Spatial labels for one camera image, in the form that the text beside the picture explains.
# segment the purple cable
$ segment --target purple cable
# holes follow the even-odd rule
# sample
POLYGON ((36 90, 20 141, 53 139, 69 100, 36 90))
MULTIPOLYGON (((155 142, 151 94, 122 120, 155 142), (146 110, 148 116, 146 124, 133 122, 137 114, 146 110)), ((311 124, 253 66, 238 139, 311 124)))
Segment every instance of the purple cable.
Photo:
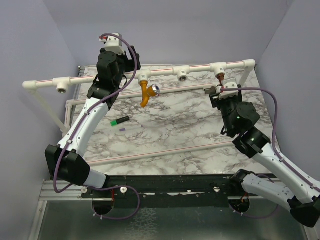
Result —
POLYGON ((136 196, 138 198, 138 204, 137 204, 136 209, 134 210, 134 212, 131 213, 128 216, 123 216, 123 217, 112 217, 112 216, 99 215, 99 214, 96 213, 96 211, 94 209, 94 206, 92 205, 92 210, 93 210, 94 214, 99 216, 100 218, 109 219, 109 220, 126 220, 126 219, 129 219, 132 216, 137 214, 137 212, 139 210, 139 207, 140 207, 140 196, 139 196, 138 191, 136 189, 134 189, 132 186, 112 186, 112 187, 107 187, 107 188, 90 187, 90 188, 94 189, 94 190, 97 190, 97 191, 110 191, 110 190, 113 190, 113 189, 127 188, 127 189, 131 189, 132 191, 134 191, 134 193, 136 194, 136 196))
MULTIPOLYGON (((118 91, 110 94, 109 96, 106 96, 105 98, 101 99, 100 101, 98 101, 97 103, 95 103, 94 105, 92 105, 88 110, 87 110, 87 113, 88 114, 85 114, 82 116, 82 118, 80 119, 79 123, 76 125, 76 127, 74 128, 74 131, 73 133, 71 133, 71 136, 69 138, 70 141, 72 141, 77 133, 77 131, 79 130, 81 124, 84 122, 84 120, 86 119, 87 115, 89 115, 89 113, 96 107, 98 106, 99 104, 105 102, 106 100, 110 99, 110 98, 113 98, 115 95, 119 94, 120 92, 122 92, 123 90, 126 89, 126 87, 129 86, 129 84, 131 84, 131 82, 135 79, 135 76, 136 76, 136 73, 137 73, 137 69, 138 69, 138 61, 137 61, 137 56, 135 54, 135 51, 132 49, 132 47, 129 45, 129 43, 127 43, 122 37, 120 36, 117 36, 115 34, 112 34, 112 33, 105 33, 105 34, 102 34, 100 36, 100 38, 103 38, 105 36, 111 36, 111 37, 114 37, 114 38, 117 38, 119 39, 121 42, 123 42, 127 48, 129 49, 129 51, 131 52, 132 54, 132 57, 133 57, 133 61, 134 61, 134 70, 133 70, 133 74, 132 74, 132 77, 131 79, 127 82, 126 85, 124 85, 121 89, 119 89, 118 91)), ((56 163, 56 166, 55 166, 55 170, 54 170, 54 175, 53 175, 53 189, 54 191, 57 193, 57 194, 60 194, 62 193, 63 191, 65 191, 67 188, 71 187, 72 186, 72 183, 70 183, 68 186, 66 186, 65 188, 63 188, 62 190, 58 190, 57 188, 57 179, 58 179, 58 171, 59 171, 59 167, 60 167, 60 164, 61 164, 61 161, 62 161, 62 158, 64 157, 65 153, 66 153, 66 150, 68 149, 69 147, 69 143, 67 142, 66 145, 64 146, 64 148, 62 149, 62 152, 58 158, 58 161, 56 163)))
MULTIPOLYGON (((265 174, 258 174, 257 177, 265 177, 267 179, 269 179, 270 182, 272 183, 275 183, 274 181, 272 181, 272 179, 270 177, 268 177, 267 175, 265 174)), ((274 214, 276 214, 276 212, 278 212, 279 210, 279 205, 276 206, 275 210, 273 210, 273 212, 269 213, 268 215, 265 215, 265 216, 252 216, 252 215, 248 215, 248 214, 245 214, 245 213, 241 213, 241 212, 238 212, 236 211, 230 204, 229 204, 229 207, 236 213, 236 214, 239 214, 241 216, 245 216, 247 218, 250 218, 250 219, 267 219, 267 218, 270 218, 272 217, 274 214)))
MULTIPOLYGON (((277 151, 277 148, 276 148, 276 127, 277 127, 277 119, 278 119, 278 101, 277 101, 276 96, 272 92, 270 92, 266 89, 263 89, 263 88, 259 88, 259 87, 222 88, 221 92, 234 91, 234 90, 237 90, 237 91, 244 91, 244 90, 261 91, 261 92, 265 92, 265 93, 269 94, 272 97, 272 99, 274 101, 274 119, 273 119, 273 128, 272 128, 272 149, 273 149, 274 153, 277 155, 277 157, 279 159, 282 159, 283 164, 286 165, 288 169, 290 169, 292 172, 294 172, 299 178, 301 178, 304 182, 306 182, 310 187, 313 187, 312 182, 310 182, 300 172, 298 172, 293 166, 291 166, 285 159, 283 159, 283 157, 277 151)), ((320 193, 319 187, 315 187, 314 189, 320 193)))

